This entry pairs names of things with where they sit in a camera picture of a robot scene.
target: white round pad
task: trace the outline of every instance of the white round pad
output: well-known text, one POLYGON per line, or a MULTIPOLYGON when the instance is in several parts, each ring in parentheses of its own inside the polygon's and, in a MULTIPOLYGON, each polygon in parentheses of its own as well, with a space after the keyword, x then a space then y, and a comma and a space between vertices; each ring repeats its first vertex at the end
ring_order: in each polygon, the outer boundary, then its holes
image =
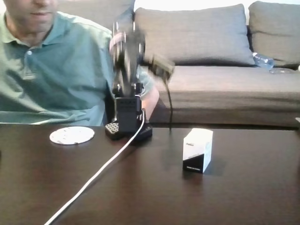
POLYGON ((65 127, 50 134, 50 140, 56 144, 80 144, 92 139, 95 132, 88 127, 65 127))

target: white box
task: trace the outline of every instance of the white box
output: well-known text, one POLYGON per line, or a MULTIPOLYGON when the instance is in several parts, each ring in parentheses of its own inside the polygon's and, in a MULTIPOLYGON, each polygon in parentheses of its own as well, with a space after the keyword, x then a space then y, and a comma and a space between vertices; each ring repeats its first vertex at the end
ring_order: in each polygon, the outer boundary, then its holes
POLYGON ((205 172, 211 161, 213 132, 193 128, 183 139, 183 170, 205 172))

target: white cable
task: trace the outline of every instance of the white cable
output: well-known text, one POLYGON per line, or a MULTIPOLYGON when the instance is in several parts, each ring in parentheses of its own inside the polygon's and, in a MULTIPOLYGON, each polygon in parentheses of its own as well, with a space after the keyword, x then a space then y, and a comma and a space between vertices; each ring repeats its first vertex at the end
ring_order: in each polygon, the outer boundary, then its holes
POLYGON ((80 189, 80 191, 71 199, 69 200, 60 210, 57 211, 46 223, 45 225, 50 225, 72 202, 74 202, 83 192, 84 190, 88 187, 88 185, 97 177, 99 174, 119 155, 124 151, 125 148, 135 139, 135 137, 138 135, 138 133, 141 131, 143 125, 145 122, 145 112, 144 110, 142 111, 142 124, 140 128, 137 130, 135 135, 132 136, 132 138, 110 159, 108 160, 101 168, 100 170, 92 176, 92 178, 89 179, 88 182, 80 189))

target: gray sofa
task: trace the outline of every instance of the gray sofa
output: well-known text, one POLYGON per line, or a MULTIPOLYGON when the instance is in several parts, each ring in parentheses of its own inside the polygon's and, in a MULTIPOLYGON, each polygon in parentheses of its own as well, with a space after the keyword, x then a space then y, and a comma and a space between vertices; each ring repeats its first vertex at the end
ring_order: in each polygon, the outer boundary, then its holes
MULTIPOLYGON (((168 84, 174 126, 299 126, 299 5, 255 2, 249 7, 247 28, 242 4, 133 12, 134 1, 119 0, 108 7, 111 2, 63 1, 60 10, 109 28, 117 16, 134 18, 146 33, 146 58, 159 54, 176 63, 168 84), (252 52, 273 58, 277 72, 255 66, 252 52), (280 73, 279 68, 290 70, 280 73)), ((150 121, 168 126, 168 95, 162 81, 153 79, 160 100, 150 121)))

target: water bottle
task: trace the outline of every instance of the water bottle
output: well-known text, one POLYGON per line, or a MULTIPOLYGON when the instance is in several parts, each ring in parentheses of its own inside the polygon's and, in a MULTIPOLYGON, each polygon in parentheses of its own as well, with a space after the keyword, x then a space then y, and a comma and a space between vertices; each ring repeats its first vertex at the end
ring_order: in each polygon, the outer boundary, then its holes
POLYGON ((254 59, 255 65, 257 65, 258 67, 266 68, 268 70, 271 70, 275 65, 275 62, 273 59, 268 58, 265 55, 258 54, 257 52, 253 53, 253 59, 254 59))

